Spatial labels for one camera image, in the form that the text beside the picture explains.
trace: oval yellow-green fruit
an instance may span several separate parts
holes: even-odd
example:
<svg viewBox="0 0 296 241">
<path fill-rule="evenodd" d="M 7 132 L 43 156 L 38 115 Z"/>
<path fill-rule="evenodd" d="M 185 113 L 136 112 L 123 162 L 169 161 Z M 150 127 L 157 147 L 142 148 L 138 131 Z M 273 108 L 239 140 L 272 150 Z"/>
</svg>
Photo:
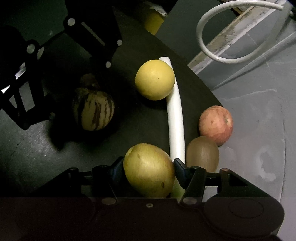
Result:
<svg viewBox="0 0 296 241">
<path fill-rule="evenodd" d="M 138 144 L 126 153 L 123 168 L 130 185 L 144 197 L 166 197 L 175 181 L 173 163 L 167 153 L 150 144 Z"/>
<path fill-rule="evenodd" d="M 206 136 L 193 139 L 187 146 L 186 165 L 198 166 L 215 172 L 219 163 L 219 149 L 217 144 Z"/>
<path fill-rule="evenodd" d="M 77 88 L 72 103 L 76 123 L 87 131 L 100 130 L 112 119 L 114 102 L 103 91 Z"/>
<path fill-rule="evenodd" d="M 149 100 L 161 100 L 172 91 L 175 84 L 175 74 L 166 62 L 153 59 L 139 68 L 135 84 L 142 96 Z"/>
</svg>

